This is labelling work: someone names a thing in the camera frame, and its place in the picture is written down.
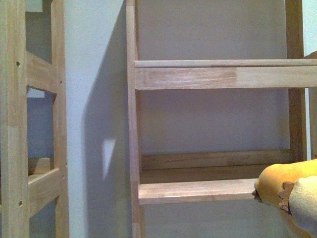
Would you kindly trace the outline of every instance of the light wood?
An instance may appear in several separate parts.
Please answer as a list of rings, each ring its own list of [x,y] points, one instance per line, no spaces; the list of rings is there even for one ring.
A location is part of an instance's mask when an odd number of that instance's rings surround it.
[[[317,87],[317,60],[301,59],[302,0],[285,3],[288,59],[138,60],[137,4],[127,0],[133,238],[145,237],[142,205],[252,199],[254,178],[267,166],[306,159],[304,88]],[[142,156],[139,90],[221,88],[290,89],[291,149]],[[311,103],[313,120],[317,118],[316,105]],[[312,132],[314,138],[317,141],[317,129]]]
[[[136,60],[136,68],[317,66],[315,59]]]
[[[69,237],[63,1],[52,1],[53,64],[25,51],[25,1],[0,1],[2,237],[29,237],[29,218],[56,201],[56,237]],[[54,93],[54,161],[27,151],[27,86]]]
[[[59,196],[61,180],[62,175],[59,169],[53,169],[44,175],[31,177],[29,181],[30,217]]]
[[[288,164],[295,162],[291,150],[143,155],[143,170],[235,165]]]
[[[54,161],[50,158],[29,158],[29,174],[42,175],[54,168]]]
[[[141,184],[141,205],[253,199],[256,179]]]
[[[57,95],[53,102],[54,167],[61,173],[60,193],[55,200],[56,238],[69,237],[67,129],[65,90],[64,0],[51,3],[52,65],[57,69]]]
[[[317,66],[137,68],[137,90],[304,88],[317,86]]]
[[[228,179],[254,179],[270,164],[184,169],[144,170],[141,183],[190,182]]]
[[[58,87],[56,68],[29,52],[26,53],[26,62],[27,85],[56,94]]]
[[[132,237],[143,238],[144,229],[142,225],[142,208],[139,205],[139,184],[140,184],[140,138],[138,131],[139,98],[135,91],[135,65],[138,59],[136,39],[136,1],[128,0],[127,13],[127,70],[128,70],[128,106],[129,106],[129,148],[130,148],[130,181],[131,181],[131,209],[132,209]]]
[[[25,1],[0,1],[2,237],[29,236]]]

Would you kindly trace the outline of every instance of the wooden shelf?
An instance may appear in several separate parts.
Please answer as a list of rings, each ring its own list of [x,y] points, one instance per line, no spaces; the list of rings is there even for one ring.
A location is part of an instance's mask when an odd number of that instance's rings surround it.
[[[141,184],[139,204],[253,199],[256,179]]]
[[[317,59],[136,60],[135,68],[317,66]]]
[[[290,149],[143,155],[139,204],[252,199],[266,167],[294,161]]]

